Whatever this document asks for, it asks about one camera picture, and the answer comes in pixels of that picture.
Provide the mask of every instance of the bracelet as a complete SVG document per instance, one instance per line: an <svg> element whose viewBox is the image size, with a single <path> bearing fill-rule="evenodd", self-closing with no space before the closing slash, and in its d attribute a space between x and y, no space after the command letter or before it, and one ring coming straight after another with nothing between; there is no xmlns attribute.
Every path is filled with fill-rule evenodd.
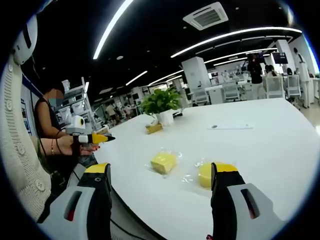
<svg viewBox="0 0 320 240"><path fill-rule="evenodd" d="M54 140L51 140L51 155L55 155L54 153Z"/></svg>

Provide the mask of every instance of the computer monitor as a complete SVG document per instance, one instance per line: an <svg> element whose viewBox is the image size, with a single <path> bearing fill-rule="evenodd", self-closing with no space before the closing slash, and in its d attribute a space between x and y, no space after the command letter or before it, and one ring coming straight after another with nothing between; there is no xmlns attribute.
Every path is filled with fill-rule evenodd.
<svg viewBox="0 0 320 240"><path fill-rule="evenodd" d="M288 64L288 59L284 52L273 52L272 56L276 64Z"/></svg>
<svg viewBox="0 0 320 240"><path fill-rule="evenodd" d="M132 97L133 97L133 100L139 99L138 93L133 94Z"/></svg>

